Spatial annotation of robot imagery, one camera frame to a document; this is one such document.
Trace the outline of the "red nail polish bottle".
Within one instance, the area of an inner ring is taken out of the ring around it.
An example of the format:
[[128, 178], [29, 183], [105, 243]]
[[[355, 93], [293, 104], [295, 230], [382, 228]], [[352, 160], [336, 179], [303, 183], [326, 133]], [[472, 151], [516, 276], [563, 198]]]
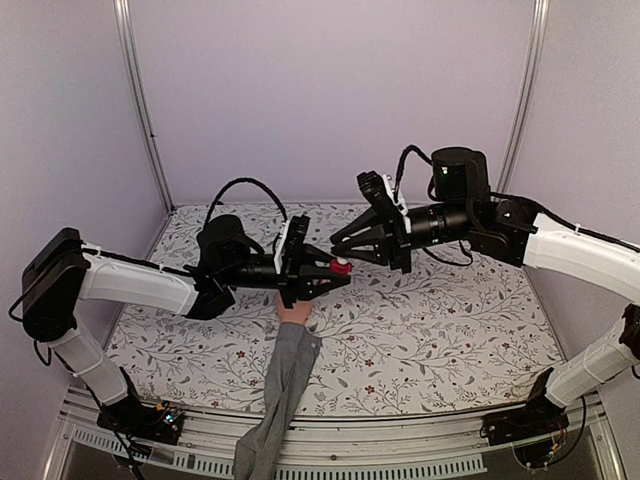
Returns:
[[335, 274], [349, 276], [352, 271], [352, 265], [349, 262], [341, 262], [339, 259], [334, 259], [331, 261], [329, 269]]

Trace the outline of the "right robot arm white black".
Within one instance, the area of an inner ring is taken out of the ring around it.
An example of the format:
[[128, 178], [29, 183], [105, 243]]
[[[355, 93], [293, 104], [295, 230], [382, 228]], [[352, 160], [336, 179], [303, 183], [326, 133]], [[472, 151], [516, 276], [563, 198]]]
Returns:
[[562, 273], [614, 292], [627, 300], [622, 317], [600, 339], [571, 360], [541, 374], [517, 415], [517, 427], [537, 436], [580, 396], [639, 363], [639, 248], [572, 224], [531, 199], [491, 190], [485, 155], [446, 147], [421, 158], [432, 168], [431, 204], [407, 207], [401, 176], [410, 153], [399, 159], [396, 177], [375, 171], [358, 175], [370, 207], [334, 233], [339, 257], [411, 270], [411, 253], [453, 241], [514, 267]]

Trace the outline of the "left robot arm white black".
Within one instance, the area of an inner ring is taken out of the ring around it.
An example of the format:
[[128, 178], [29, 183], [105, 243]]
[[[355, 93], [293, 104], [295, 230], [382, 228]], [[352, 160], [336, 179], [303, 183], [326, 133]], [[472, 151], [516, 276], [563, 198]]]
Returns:
[[107, 252], [64, 228], [22, 274], [22, 293], [9, 308], [26, 334], [55, 352], [72, 373], [110, 406], [111, 419], [128, 434], [148, 426], [125, 374], [76, 314], [80, 300], [106, 300], [153, 307], [192, 320], [211, 320], [230, 309], [236, 288], [278, 291], [291, 308], [350, 282], [351, 264], [306, 243], [309, 217], [294, 216], [281, 230], [273, 252], [244, 230], [239, 217], [220, 215], [197, 237], [196, 265], [181, 270]]

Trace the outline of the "person's hand on table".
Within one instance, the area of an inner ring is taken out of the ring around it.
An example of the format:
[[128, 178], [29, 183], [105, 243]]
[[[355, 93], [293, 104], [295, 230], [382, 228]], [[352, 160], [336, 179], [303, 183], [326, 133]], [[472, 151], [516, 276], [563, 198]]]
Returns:
[[299, 301], [291, 308], [286, 308], [282, 299], [277, 298], [276, 312], [281, 323], [293, 323], [304, 325], [313, 310], [313, 303], [310, 301]]

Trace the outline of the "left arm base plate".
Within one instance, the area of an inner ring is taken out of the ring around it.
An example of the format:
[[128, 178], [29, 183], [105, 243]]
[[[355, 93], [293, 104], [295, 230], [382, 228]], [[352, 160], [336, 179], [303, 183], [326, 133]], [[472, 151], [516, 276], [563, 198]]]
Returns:
[[184, 424], [184, 411], [168, 402], [147, 406], [127, 397], [112, 405], [101, 405], [97, 425], [119, 434], [158, 443], [177, 445]]

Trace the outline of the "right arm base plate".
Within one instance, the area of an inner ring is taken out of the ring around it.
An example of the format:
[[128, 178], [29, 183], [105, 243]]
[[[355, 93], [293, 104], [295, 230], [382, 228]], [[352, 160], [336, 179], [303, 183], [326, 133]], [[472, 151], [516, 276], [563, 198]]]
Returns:
[[538, 470], [550, 466], [564, 446], [568, 426], [564, 409], [523, 405], [485, 415], [479, 435], [490, 446], [511, 444], [521, 466]]

